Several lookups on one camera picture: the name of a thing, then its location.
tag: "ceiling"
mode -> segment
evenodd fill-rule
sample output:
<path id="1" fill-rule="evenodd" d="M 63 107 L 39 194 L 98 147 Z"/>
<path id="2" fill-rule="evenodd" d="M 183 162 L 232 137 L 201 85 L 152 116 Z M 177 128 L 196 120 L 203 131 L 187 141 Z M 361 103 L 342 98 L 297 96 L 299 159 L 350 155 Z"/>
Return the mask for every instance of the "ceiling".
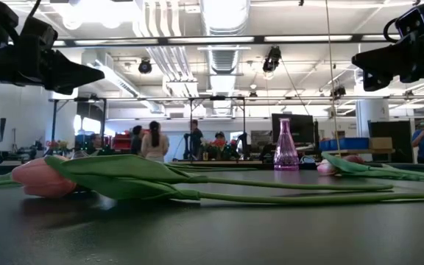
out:
<path id="1" fill-rule="evenodd" d="M 31 1 L 14 1 L 10 6 L 23 22 L 31 9 Z M 328 34 L 328 23 L 324 1 L 305 1 L 302 7 L 297 6 L 298 1 L 255 1 L 251 0 L 251 8 L 247 22 L 246 35 L 317 35 Z M 359 1 L 328 0 L 330 34 L 381 34 L 387 21 L 405 13 L 411 5 L 410 1 Z M 404 4 L 397 7 L 371 7 L 371 4 Z M 191 12 L 197 10 L 199 1 L 179 0 L 180 6 L 180 30 L 185 36 L 204 35 L 201 14 Z M 109 10 L 104 10 L 105 16 L 118 16 L 122 14 L 110 14 Z M 62 16 L 50 5 L 48 1 L 43 1 L 37 18 L 50 23 L 58 32 L 59 38 L 134 38 L 132 23 L 129 18 L 123 18 L 115 29 L 108 29 L 100 23 L 84 23 L 78 29 L 69 30 L 63 26 Z M 359 50 L 364 52 L 388 45 L 388 43 L 338 43 L 330 46 L 326 44 L 284 44 L 280 45 L 283 66 L 278 66 L 275 70 L 274 78 L 264 79 L 262 62 L 270 45 L 249 45 L 249 50 L 240 52 L 239 67 L 233 95 L 247 96 L 251 85 L 256 85 L 258 96 L 294 96 L 297 92 L 301 96 L 318 96 L 320 94 L 330 95 L 331 80 L 338 77 L 337 85 L 341 84 L 346 88 L 347 94 L 354 94 L 353 87 L 354 72 L 356 68 L 352 66 L 351 57 Z M 142 57 L 149 54 L 144 47 L 135 48 L 106 48 L 100 49 L 107 52 L 114 59 L 114 68 L 123 74 L 128 81 L 138 88 L 145 96 L 166 96 L 163 92 L 163 73 L 153 63 L 150 74 L 140 74 L 138 64 Z M 192 74 L 197 78 L 197 88 L 201 96 L 208 95 L 210 91 L 209 70 L 206 53 L 198 51 L 197 46 L 186 46 L 185 53 L 191 66 Z M 422 81 L 403 84 L 395 80 L 389 86 L 388 92 L 384 93 L 401 95 L 407 88 L 410 88 Z M 103 80 L 94 85 L 83 88 L 84 91 L 95 91 L 100 96 L 118 97 L 121 94 L 116 86 Z M 301 104 L 300 102 L 251 102 L 250 104 Z M 418 102 L 420 107 L 424 107 L 424 102 Z M 110 107 L 144 107 L 137 102 L 110 103 Z"/>

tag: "ponytail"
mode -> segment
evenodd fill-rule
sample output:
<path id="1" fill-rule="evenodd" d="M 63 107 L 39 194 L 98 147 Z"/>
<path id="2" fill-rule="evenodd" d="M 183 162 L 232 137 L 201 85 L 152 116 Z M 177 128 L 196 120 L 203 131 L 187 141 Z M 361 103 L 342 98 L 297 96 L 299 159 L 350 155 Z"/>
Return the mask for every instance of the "ponytail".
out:
<path id="1" fill-rule="evenodd" d="M 160 124 L 156 121 L 150 122 L 150 135 L 152 136 L 152 146 L 160 145 Z"/>

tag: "cardboard box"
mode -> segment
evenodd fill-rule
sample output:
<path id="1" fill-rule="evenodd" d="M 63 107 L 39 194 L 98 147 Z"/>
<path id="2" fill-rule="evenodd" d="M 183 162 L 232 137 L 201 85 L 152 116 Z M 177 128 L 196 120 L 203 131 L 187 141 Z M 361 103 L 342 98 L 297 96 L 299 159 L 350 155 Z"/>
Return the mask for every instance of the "cardboard box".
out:
<path id="1" fill-rule="evenodd" d="M 392 149 L 392 138 L 374 137 L 369 140 L 370 149 Z"/>

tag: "vase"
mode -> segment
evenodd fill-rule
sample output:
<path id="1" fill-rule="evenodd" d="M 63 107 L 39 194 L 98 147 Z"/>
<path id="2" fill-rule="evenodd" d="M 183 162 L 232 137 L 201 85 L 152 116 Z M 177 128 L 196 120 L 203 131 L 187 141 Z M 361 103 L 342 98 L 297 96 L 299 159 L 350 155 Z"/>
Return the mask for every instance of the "vase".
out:
<path id="1" fill-rule="evenodd" d="M 274 154 L 274 170 L 299 170 L 299 157 L 289 129 L 289 119 L 280 119 L 280 134 Z"/>

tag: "black table surface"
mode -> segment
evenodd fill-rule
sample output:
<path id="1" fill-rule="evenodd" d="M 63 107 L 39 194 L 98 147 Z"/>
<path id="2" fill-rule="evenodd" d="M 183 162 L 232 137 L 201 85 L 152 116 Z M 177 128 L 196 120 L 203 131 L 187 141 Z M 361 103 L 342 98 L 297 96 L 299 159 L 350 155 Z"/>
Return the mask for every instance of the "black table surface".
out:
<path id="1" fill-rule="evenodd" d="M 220 172 L 287 183 L 424 183 L 318 177 L 316 171 Z M 301 191 L 180 185 L 200 191 L 296 196 Z M 0 189 L 0 264 L 424 264 L 424 202 L 286 207 L 198 202 L 66 199 Z"/>

